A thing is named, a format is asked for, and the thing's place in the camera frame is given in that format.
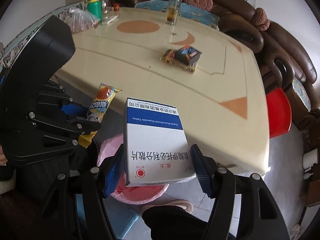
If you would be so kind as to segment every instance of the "black pants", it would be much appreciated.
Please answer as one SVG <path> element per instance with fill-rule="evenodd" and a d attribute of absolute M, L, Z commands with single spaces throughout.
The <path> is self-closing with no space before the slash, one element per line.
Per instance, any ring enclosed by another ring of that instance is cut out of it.
<path fill-rule="evenodd" d="M 152 207 L 142 214 L 153 240 L 200 240 L 207 222 L 176 206 Z M 228 240 L 235 240 L 229 234 Z"/>

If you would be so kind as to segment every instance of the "beige slipper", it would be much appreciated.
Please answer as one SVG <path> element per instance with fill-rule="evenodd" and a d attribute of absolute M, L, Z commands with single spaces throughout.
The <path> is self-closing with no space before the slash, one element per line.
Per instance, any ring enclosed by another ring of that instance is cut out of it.
<path fill-rule="evenodd" d="M 141 207 L 140 209 L 140 215 L 142 215 L 143 212 L 145 212 L 147 209 L 152 207 L 159 207 L 159 206 L 176 206 L 183 208 L 187 213 L 191 214 L 193 211 L 193 205 L 188 200 L 174 200 L 167 204 L 163 205 L 145 205 Z"/>

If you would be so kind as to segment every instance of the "red plastic stool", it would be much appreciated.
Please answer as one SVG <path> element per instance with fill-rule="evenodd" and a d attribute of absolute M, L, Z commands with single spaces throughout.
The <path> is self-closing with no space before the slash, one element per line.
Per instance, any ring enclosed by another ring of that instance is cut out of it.
<path fill-rule="evenodd" d="M 291 127 L 292 113 L 287 96 L 281 88 L 267 94 L 270 138 L 287 133 Z"/>

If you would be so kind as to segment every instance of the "tiled floor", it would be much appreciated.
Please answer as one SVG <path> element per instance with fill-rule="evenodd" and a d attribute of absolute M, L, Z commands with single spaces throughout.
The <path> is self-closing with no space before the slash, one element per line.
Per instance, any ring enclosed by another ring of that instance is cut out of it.
<path fill-rule="evenodd" d="M 62 82 L 65 92 L 73 97 L 74 101 L 89 106 L 92 99 L 83 93 Z M 119 134 L 123 131 L 123 118 L 112 110 L 108 110 L 95 140 L 101 143 L 106 138 Z M 271 171 L 265 175 L 265 183 L 274 196 L 280 211 L 284 217 L 289 231 L 299 221 L 303 202 L 299 199 L 300 189 L 303 183 L 302 167 L 303 143 L 302 133 L 292 125 L 289 133 L 270 140 L 269 166 Z M 208 221 L 214 200 L 209 199 L 201 190 L 197 179 L 186 183 L 171 184 L 166 193 L 156 199 L 154 203 L 162 204 L 174 199 L 186 199 L 193 203 L 193 214 L 201 220 Z M 236 195 L 233 218 L 230 232 L 236 235 L 240 217 L 241 196 Z M 150 229 L 144 224 L 140 217 L 132 226 L 127 240 L 149 240 Z"/>

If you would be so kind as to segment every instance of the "glass jar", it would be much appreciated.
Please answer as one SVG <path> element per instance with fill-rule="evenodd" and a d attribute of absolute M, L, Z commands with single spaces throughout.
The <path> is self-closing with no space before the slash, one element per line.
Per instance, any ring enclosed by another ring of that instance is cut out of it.
<path fill-rule="evenodd" d="M 182 0 L 169 0 L 167 7 L 167 20 L 165 22 L 166 24 L 176 25 L 181 3 Z"/>

